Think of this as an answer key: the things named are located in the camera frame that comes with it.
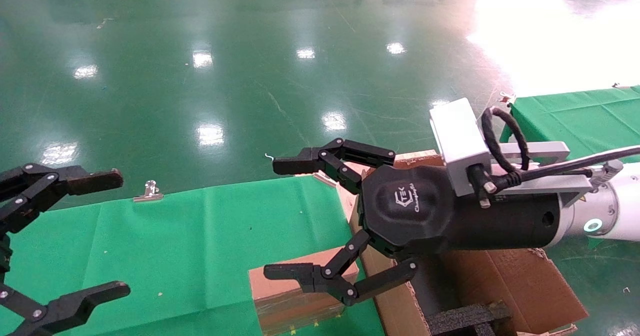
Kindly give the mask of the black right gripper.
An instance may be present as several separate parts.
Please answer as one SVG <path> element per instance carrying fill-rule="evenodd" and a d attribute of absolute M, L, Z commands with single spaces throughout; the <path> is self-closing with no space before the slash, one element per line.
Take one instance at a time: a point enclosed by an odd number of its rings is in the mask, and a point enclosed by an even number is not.
<path fill-rule="evenodd" d="M 396 152 L 345 138 L 320 147 L 304 147 L 297 156 L 275 157 L 277 175 L 323 172 L 351 194 L 359 194 L 355 233 L 327 265 L 275 263 L 263 267 L 270 281 L 296 281 L 303 293 L 326 293 L 354 306 L 397 288 L 418 271 L 414 257 L 350 283 L 343 277 L 370 244 L 389 258 L 441 254 L 447 251 L 543 248 L 560 224 L 555 194 L 499 195 L 483 208 L 474 194 L 459 196 L 441 166 L 396 169 Z M 363 181 L 346 165 L 374 168 Z"/>

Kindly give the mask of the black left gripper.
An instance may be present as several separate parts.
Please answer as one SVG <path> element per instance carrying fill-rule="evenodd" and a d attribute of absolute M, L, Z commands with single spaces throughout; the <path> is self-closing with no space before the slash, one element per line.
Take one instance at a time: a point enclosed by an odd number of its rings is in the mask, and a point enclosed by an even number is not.
<path fill-rule="evenodd" d="M 0 272 L 10 270 L 12 249 L 8 232 L 17 234 L 66 196 L 116 190 L 124 184 L 118 169 L 87 172 L 79 165 L 51 168 L 26 163 L 0 175 Z M 10 336 L 54 336 L 87 323 L 94 309 L 125 298 L 130 286 L 122 281 L 67 293 L 41 304 L 1 284 L 1 306 L 23 318 Z"/>

